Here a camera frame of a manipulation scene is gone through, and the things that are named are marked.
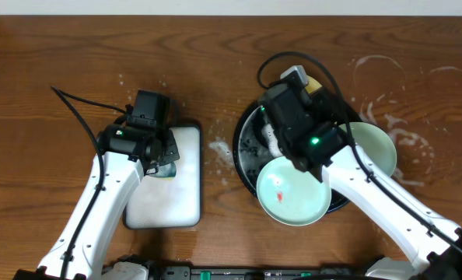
cable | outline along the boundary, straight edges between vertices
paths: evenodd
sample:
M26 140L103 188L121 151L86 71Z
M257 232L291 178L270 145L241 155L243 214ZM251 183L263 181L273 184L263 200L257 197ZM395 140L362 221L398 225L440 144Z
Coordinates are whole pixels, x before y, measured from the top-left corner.
M108 109L113 109L113 110L116 110L116 111L119 111L123 114L126 114L127 112L125 110L122 110L121 108L119 107L115 107L115 106L112 106L112 105L106 105L106 104L102 104L102 103L97 103L97 102L94 102L94 101L91 101L91 100L85 100L81 97L77 97L77 96L73 96L72 94L68 94L66 92L64 92L63 90L60 90L60 89L57 89L55 87L51 87L55 92L56 90L59 91L62 95L68 97L68 98L72 98L74 100L77 100L77 101L81 101L83 103L86 103L86 104L89 104L89 105L94 105L94 106L98 106L98 107L103 107L103 108L108 108Z
M361 275L325 274L325 275L303 276L303 277L299 277L299 278L294 278L293 280L388 280L388 279L370 277L370 276L361 276Z
M54 86L51 87L51 89L58 95L58 97L67 105L67 107L70 109L70 111L77 117L77 120L79 123L81 123L82 127L84 130L86 130L86 133L88 134L89 138L91 139L91 142L93 143L94 149L96 150L96 155L98 156L98 163L100 167L100 178L98 180L98 184L96 186L96 190L94 191L93 197L91 198L91 201L89 201L88 206L86 207L86 210L84 211L84 214L82 214L82 218L79 221L79 224L77 224L77 227L75 228L74 233L72 234L72 238L70 239L70 242L68 244L67 250L65 251L64 255L64 260L63 264L61 265L61 272L60 272L60 279L65 280L65 277L67 276L67 267L68 263L70 261L70 257L72 256L72 250L74 249L75 242L77 240L77 237L79 236L79 233L81 232L82 227L84 226L84 223L86 222L86 219L88 218L89 213L91 212L91 209L93 208L93 205L98 198L98 195L101 192L101 189L103 187L103 181L105 178L105 167L103 164L103 157L101 156L100 152L100 147L98 146L98 142L96 141L96 138L91 131L91 128L89 128L88 124L84 121L84 119L81 117L79 112L70 104L70 102L64 97L64 94L61 90L55 88Z
M435 233L440 239L442 239L443 241L445 241L446 243L448 243L452 248L454 248L459 254L462 255L462 249L459 248L455 242L450 239L445 233L443 233L441 230L437 229L435 227L435 225L429 223L428 221L426 221L424 218L422 218L420 215L418 215L416 212L414 212L411 208L409 208L406 204L404 204L402 201L400 201L398 198L396 198L391 192L389 192L373 175L372 172L370 172L366 166L362 163L362 160L360 159L359 157L359 154L357 153L357 150L355 149L355 140L354 140L354 137L352 136L352 130L350 128L350 122L348 121L348 115L347 115L347 112L345 110L345 98L343 97L343 94L341 93L341 90L340 90L340 87L338 86L337 82L334 80L334 77L333 75L326 69L326 67L324 67L324 65L322 65L316 58L314 58L313 56L311 55L308 55L308 54L304 54L304 53L301 53L301 52L298 52L298 51L284 51L284 52L281 52L281 53L278 53L278 54L275 54L273 56L271 56L270 58L268 58L259 68L259 70L257 71L257 82L259 83L259 85L261 85L261 87L265 88L265 89L269 89L269 87L267 87L266 85L264 85L264 83L261 81L261 75L262 75L262 71L264 70L265 66L267 66L271 61L277 59L277 58L280 58L280 57L284 57L284 56L296 56L296 57L299 57L299 58L304 58L308 61L310 61L311 63L313 63L314 65L316 65L326 76L327 78L330 80L330 83L331 85L334 87L334 91L336 92L336 94L338 95L338 101L340 102L340 106L342 108L342 111L343 111L343 118L344 118L344 122L345 122L345 125L347 126L347 136L348 136L348 145L352 148L352 152L354 153L354 157L355 157L355 160L357 161L357 163L360 165L362 171L364 171L364 173L366 174L366 176L390 199L392 200L393 202L395 202L395 204L397 204L398 206L400 206L402 209L404 209L404 211L406 211L411 217L413 217L414 219L416 219L419 223L421 223L429 232L431 233Z

wood grain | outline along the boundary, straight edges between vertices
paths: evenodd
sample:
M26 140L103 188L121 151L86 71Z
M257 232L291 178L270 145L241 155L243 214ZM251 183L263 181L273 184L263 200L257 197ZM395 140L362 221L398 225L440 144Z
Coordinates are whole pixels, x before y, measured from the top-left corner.
M231 144L238 117L262 94L257 68L285 50L318 57L353 107L385 131L423 137L427 146L397 145L404 186L462 225L462 18L0 16L0 279L37 266L91 167L93 147L50 85L118 106L131 103L136 89L157 90L179 101L182 117L201 122L201 221L191 229L119 225L107 263L133 253L201 266L402 259L354 205L311 226L275 222L208 147ZM278 61L264 79L300 62ZM94 131L116 117L77 108ZM388 116L403 121L390 128Z

red mark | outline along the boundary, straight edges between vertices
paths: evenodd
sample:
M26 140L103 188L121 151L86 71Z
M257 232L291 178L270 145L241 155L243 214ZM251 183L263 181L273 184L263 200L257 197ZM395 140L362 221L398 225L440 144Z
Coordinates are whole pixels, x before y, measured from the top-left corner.
M283 202L283 193L281 191L278 192L278 201L279 201L279 203Z

white arm segment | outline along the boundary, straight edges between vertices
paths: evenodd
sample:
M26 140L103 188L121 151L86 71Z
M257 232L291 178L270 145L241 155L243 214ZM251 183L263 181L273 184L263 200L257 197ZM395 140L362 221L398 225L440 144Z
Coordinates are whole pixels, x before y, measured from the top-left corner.
M460 228L455 222L443 218L409 194L401 185L388 177L357 146L359 157L365 166L374 172L378 181L399 200L434 224L450 239L457 240L454 230ZM449 245L437 236L429 236L427 229L412 218L406 211L390 200L373 182L366 181L352 148L344 147L331 157L329 167L323 166L322 177L332 189L343 194L355 203L380 228L382 228L404 251L415 268L416 273L429 266L426 259L429 253L443 253Z
M105 253L119 223L119 218L132 192L144 175L139 160L130 161L127 155L106 152L103 161L106 175L103 183L105 189L100 192L75 242L75 248L72 251L73 260L68 263L67 279L73 279L78 273L85 275L88 279L101 278ZM98 156L96 156L86 188L67 226L51 248L50 253L39 263L39 267L47 267L46 275L60 276L63 253L67 250L72 234L93 196L99 175L100 168Z

white wall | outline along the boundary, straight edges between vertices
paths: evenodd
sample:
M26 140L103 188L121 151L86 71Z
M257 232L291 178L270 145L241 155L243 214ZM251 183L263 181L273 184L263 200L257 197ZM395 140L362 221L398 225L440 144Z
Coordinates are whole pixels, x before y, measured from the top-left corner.
M462 16L462 0L0 0L0 15Z

